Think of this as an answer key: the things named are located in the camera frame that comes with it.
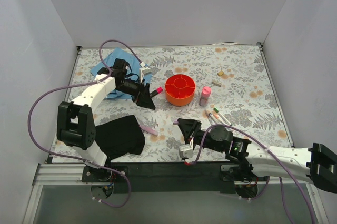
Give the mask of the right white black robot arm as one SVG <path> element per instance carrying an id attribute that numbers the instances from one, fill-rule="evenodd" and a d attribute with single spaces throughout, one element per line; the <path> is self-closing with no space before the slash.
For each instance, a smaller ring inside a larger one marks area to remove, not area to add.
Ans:
<path id="1" fill-rule="evenodd" d="M 185 144 L 179 148 L 179 156 L 186 165 L 198 161 L 193 158 L 193 151 L 199 146 L 223 153 L 225 159 L 234 164 L 225 171 L 228 180 L 289 177 L 336 193 L 336 154 L 323 144 L 314 143 L 310 148 L 267 147 L 252 137 L 235 137 L 231 126 L 215 124 L 202 130 L 200 121 L 182 118 L 174 124 L 184 137 Z"/>

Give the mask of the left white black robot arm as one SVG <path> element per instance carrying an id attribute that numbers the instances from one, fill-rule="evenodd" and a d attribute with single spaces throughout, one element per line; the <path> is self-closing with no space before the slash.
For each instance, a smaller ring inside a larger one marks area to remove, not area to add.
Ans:
<path id="1" fill-rule="evenodd" d="M 58 106 L 57 139 L 75 149 L 87 165 L 96 166 L 94 176 L 101 182 L 111 178 L 112 169 L 105 164 L 107 155 L 95 141 L 95 109 L 113 90 L 131 95 L 132 101 L 139 107 L 156 108 L 150 95 L 150 85 L 144 80 L 129 79 L 129 70 L 131 67 L 127 61 L 116 59 L 112 67 L 103 67 L 98 71 L 95 84 L 71 102 L 63 101 Z"/>

